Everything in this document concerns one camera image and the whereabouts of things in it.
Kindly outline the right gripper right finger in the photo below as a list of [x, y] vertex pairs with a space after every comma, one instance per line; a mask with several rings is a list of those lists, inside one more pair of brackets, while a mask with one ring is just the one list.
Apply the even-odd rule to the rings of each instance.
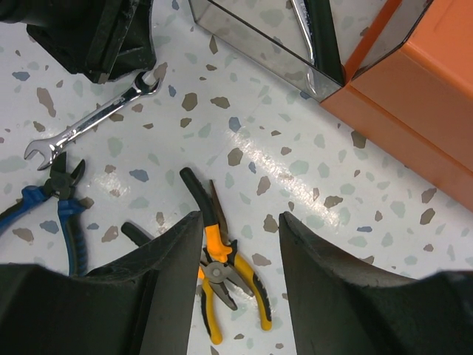
[[352, 256], [290, 212], [279, 241], [298, 354], [470, 354], [472, 273], [415, 280]]

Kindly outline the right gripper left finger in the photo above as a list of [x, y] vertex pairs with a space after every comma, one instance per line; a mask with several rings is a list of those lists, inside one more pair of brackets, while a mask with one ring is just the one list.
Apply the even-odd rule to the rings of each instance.
[[83, 277], [3, 265], [1, 352], [185, 354], [202, 243], [202, 215], [191, 212]]

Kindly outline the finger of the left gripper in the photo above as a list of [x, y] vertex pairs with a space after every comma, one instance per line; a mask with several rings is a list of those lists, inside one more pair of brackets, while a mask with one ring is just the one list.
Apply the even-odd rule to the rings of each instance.
[[27, 33], [71, 74], [104, 84], [156, 62], [152, 40], [152, 1], [84, 1], [89, 8], [64, 25], [27, 25]]

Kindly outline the blue-handled cutting pliers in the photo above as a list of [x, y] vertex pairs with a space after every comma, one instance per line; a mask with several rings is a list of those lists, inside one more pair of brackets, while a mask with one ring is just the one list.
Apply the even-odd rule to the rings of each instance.
[[67, 154], [60, 153], [50, 166], [50, 175], [41, 186], [26, 186], [21, 199], [1, 213], [1, 231], [51, 197], [58, 199], [57, 213], [67, 248], [70, 276], [84, 276], [88, 266], [86, 240], [80, 224], [85, 207], [75, 198], [78, 182], [84, 176], [86, 162], [81, 160], [72, 172], [67, 171]]

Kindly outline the large silver combination wrench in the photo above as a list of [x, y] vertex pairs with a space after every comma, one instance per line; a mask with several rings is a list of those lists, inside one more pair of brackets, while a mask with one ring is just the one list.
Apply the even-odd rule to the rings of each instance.
[[309, 12], [307, 11], [306, 1], [291, 0], [290, 2], [295, 13], [296, 21], [300, 27], [300, 30], [302, 31], [302, 38], [304, 40], [304, 44], [307, 48], [308, 63], [310, 64], [310, 68], [308, 69], [306, 77], [307, 87], [314, 95], [316, 95], [316, 82], [314, 78], [316, 57], [313, 49], [312, 33], [310, 28], [310, 16]]

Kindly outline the black-handled adjustable wrench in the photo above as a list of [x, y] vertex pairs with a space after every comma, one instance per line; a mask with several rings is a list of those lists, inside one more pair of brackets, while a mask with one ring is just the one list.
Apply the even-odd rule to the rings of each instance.
[[343, 85], [344, 69], [340, 60], [330, 1], [309, 0], [307, 11], [310, 17], [316, 68], [337, 84]]

